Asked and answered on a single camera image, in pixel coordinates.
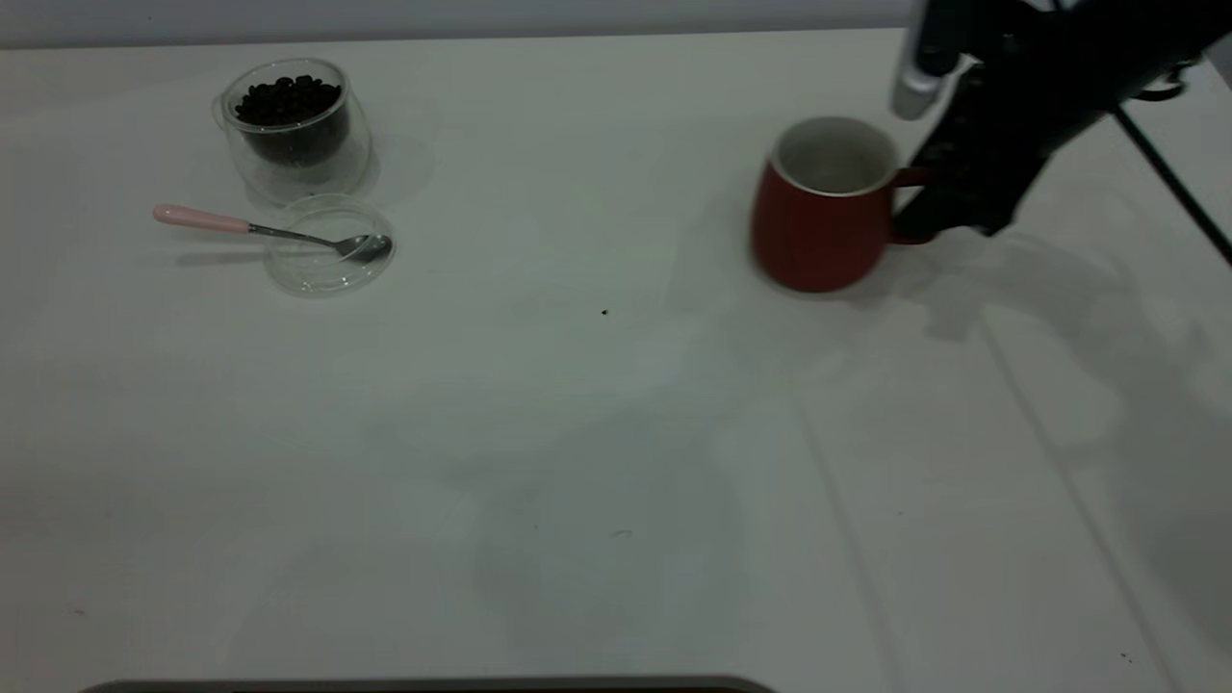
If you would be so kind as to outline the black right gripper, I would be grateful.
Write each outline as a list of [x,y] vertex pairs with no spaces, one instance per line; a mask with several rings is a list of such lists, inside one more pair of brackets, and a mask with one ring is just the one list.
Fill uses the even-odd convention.
[[975,1],[961,49],[976,59],[910,159],[920,192],[893,240],[970,227],[991,237],[1060,146],[1230,31],[1227,1],[1078,1],[1040,12]]

